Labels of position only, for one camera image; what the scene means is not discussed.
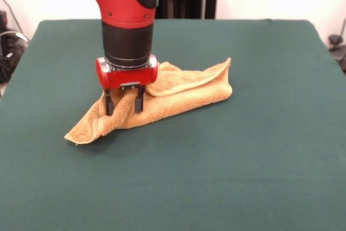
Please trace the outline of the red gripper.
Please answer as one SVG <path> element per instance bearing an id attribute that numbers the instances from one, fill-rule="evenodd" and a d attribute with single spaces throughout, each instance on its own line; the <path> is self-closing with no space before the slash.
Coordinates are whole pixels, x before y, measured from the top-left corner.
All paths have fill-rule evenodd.
<path id="1" fill-rule="evenodd" d="M 96 71 L 105 94 L 106 115 L 114 112 L 110 90 L 139 87 L 135 98 L 135 113 L 143 111 L 145 86 L 155 82 L 158 74 L 158 61 L 154 54 L 149 55 L 145 66 L 132 69 L 114 67 L 105 57 L 96 59 Z"/>

